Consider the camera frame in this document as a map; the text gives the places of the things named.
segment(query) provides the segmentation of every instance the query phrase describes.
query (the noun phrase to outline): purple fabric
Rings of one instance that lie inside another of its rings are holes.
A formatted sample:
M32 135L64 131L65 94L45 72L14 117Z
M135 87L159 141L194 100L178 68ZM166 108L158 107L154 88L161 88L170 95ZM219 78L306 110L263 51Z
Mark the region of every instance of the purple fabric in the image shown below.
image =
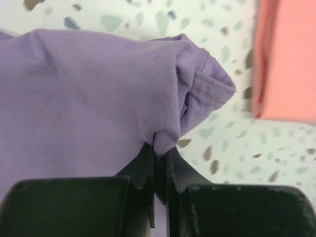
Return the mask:
M185 35L0 32L0 201L23 179L114 175L144 142L163 155L234 92Z

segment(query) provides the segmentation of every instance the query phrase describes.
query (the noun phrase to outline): speckled tabletop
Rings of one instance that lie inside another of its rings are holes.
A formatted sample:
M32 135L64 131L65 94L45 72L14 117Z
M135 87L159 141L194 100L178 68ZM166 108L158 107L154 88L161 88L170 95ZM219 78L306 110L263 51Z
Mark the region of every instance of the speckled tabletop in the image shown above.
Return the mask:
M0 29L83 29L137 40L187 34L218 59L237 94L182 138L182 156L214 183L298 187L316 209L316 127L254 120L249 111L257 7L256 0L2 0Z

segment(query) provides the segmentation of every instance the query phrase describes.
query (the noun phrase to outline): folded purple garment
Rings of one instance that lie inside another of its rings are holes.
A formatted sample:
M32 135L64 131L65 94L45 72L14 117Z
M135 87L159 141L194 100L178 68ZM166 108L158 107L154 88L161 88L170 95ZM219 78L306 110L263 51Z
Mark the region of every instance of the folded purple garment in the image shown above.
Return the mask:
M163 155L234 92L185 35L0 32L0 201L22 179L114 175L144 142Z

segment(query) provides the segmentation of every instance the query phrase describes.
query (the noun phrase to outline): coral cloth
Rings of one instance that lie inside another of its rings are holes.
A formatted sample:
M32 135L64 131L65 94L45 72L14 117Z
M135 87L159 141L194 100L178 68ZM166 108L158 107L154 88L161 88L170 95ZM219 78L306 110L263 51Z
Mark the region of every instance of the coral cloth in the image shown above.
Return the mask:
M0 33L0 201L23 179L112 176L144 142L163 155L234 91L185 35Z
M316 124L316 1L260 1L252 110L259 119Z

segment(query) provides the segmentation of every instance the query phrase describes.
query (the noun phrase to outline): pink fabric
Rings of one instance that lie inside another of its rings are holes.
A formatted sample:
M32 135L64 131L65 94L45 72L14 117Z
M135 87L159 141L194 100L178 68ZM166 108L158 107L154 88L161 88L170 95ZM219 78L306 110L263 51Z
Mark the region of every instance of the pink fabric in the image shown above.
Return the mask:
M260 1L252 110L258 119L316 123L316 1Z

